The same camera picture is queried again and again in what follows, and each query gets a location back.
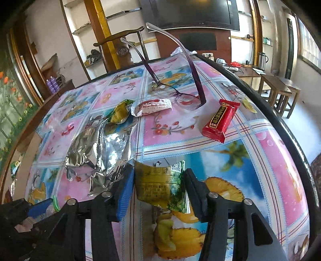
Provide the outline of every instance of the window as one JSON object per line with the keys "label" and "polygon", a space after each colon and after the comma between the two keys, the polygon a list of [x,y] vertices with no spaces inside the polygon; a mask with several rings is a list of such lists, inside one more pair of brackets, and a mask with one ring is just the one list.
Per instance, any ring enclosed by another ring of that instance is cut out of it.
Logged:
{"label": "window", "polygon": [[313,40],[311,34],[299,20],[300,34],[301,34],[301,50],[300,55],[321,69],[321,52]]}

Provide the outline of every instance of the silver foil wrapper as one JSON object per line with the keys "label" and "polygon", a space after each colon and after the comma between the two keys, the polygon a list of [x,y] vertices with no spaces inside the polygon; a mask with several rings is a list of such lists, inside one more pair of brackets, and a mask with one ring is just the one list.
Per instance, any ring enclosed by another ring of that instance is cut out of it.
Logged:
{"label": "silver foil wrapper", "polygon": [[96,172],[90,177],[90,191],[88,196],[97,196],[103,191],[111,190],[113,184],[118,182],[123,178],[123,171],[129,164],[127,160],[118,160],[112,170],[110,170],[106,175]]}
{"label": "silver foil wrapper", "polygon": [[67,179],[90,178],[90,195],[105,191],[110,181],[119,175],[114,169],[120,160],[132,158],[131,134],[136,122],[122,128],[123,125],[126,123],[118,125],[101,120],[96,126],[88,126],[82,131],[66,156]]}

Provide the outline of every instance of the television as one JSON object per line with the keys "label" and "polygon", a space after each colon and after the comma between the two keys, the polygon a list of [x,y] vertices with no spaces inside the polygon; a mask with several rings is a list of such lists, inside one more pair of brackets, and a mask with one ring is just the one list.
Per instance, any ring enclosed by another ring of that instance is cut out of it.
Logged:
{"label": "television", "polygon": [[236,0],[139,0],[143,19],[162,29],[219,28],[239,31]]}

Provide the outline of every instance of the plastic tablecloth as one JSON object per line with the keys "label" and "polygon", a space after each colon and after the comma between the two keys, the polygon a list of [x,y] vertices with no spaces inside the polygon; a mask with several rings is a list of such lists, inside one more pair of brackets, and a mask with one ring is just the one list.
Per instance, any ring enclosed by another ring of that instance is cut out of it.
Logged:
{"label": "plastic tablecloth", "polygon": [[[195,111],[173,103],[172,110],[135,119],[137,128],[131,137],[135,159],[151,166],[156,162],[167,166],[185,160],[186,168],[192,168],[210,190],[231,200],[252,199],[289,260],[298,260],[308,246],[309,214],[295,163],[278,133],[251,100],[210,65],[193,59],[207,103]],[[197,95],[190,67],[182,54],[151,63],[151,67],[160,80],[180,92]],[[30,170],[26,200],[37,203],[56,195],[62,207],[70,198],[90,199],[89,176],[71,182],[66,178],[64,162],[72,140],[90,124],[90,119],[106,116],[122,100],[140,103],[156,98],[152,86],[147,70],[138,66],[62,95],[37,128],[42,142]],[[224,144],[201,134],[219,108],[221,98],[241,103]],[[127,215],[120,223],[113,223],[120,260],[162,260],[153,241],[156,216],[154,207],[137,200],[134,190]],[[206,223],[187,224],[172,219],[174,228],[191,227],[206,232]],[[88,220],[86,258],[92,260],[89,223]],[[232,253],[233,237],[227,242],[226,260],[232,259]],[[199,253],[179,260],[198,258]]]}

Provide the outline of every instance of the eyeglass temple arm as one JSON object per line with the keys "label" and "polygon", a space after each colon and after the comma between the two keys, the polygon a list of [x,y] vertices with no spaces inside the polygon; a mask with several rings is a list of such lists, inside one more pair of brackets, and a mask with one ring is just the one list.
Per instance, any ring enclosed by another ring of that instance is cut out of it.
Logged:
{"label": "eyeglass temple arm", "polygon": [[176,37],[174,37],[173,35],[171,35],[170,33],[166,32],[166,31],[160,29],[159,27],[157,27],[157,26],[155,26],[155,25],[153,25],[151,23],[148,23],[148,22],[146,23],[146,26],[147,26],[148,29],[157,31],[157,32],[162,33],[162,34],[166,35],[167,37],[171,38],[180,48],[182,48],[183,52],[186,55],[188,64],[191,67],[192,76],[193,76],[193,79],[195,81],[195,85],[196,85],[196,88],[197,88],[197,91],[198,91],[198,95],[199,95],[200,100],[201,100],[201,104],[204,105],[206,103],[206,98],[205,98],[204,90],[203,90],[203,87],[202,87],[202,83],[201,83],[200,77],[198,76],[198,73],[197,73],[197,70],[195,68],[195,65],[194,65],[193,61],[191,60],[191,58],[190,58],[190,54],[188,53],[188,51],[186,50],[184,45]]}
{"label": "eyeglass temple arm", "polygon": [[153,78],[153,80],[156,82],[157,85],[161,85],[161,81],[159,80],[159,78],[156,76],[156,74],[154,73],[154,71],[152,70],[152,68],[149,66],[149,64],[147,63],[147,61],[145,60],[144,56],[142,56],[142,54],[139,52],[139,50],[129,41],[127,41],[125,38],[120,38],[120,40],[123,43],[128,44],[130,47],[133,47],[135,49],[135,51],[138,53],[139,57],[142,59],[143,64],[145,65],[147,71],[149,72],[149,74],[151,75],[151,77]]}

